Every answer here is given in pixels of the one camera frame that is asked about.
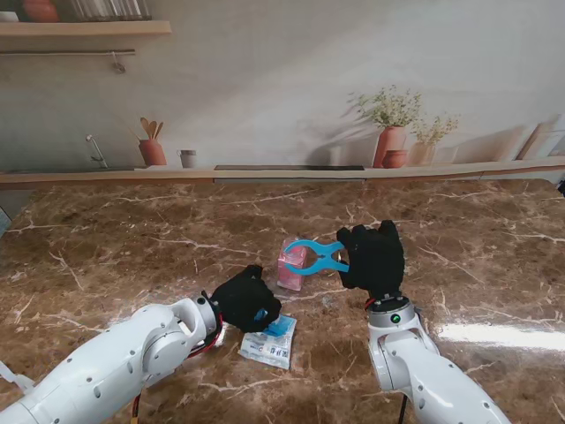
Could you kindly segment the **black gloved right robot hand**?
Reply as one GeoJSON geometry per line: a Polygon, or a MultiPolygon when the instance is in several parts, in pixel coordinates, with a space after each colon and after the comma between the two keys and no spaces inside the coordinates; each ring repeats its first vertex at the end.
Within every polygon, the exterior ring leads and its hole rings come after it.
{"type": "Polygon", "coordinates": [[[367,291],[371,299],[399,296],[404,276],[404,251],[396,225],[381,222],[378,229],[360,224],[351,230],[343,227],[336,239],[348,253],[349,270],[339,272],[348,289],[367,291]]]}

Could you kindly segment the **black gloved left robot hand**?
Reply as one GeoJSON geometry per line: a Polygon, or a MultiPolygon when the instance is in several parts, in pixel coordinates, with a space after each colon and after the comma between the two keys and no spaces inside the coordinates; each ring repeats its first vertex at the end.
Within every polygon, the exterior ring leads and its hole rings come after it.
{"type": "Polygon", "coordinates": [[[222,318],[244,333],[261,332],[278,319],[282,304],[262,279],[263,268],[249,265],[215,289],[211,300],[222,318]]]}

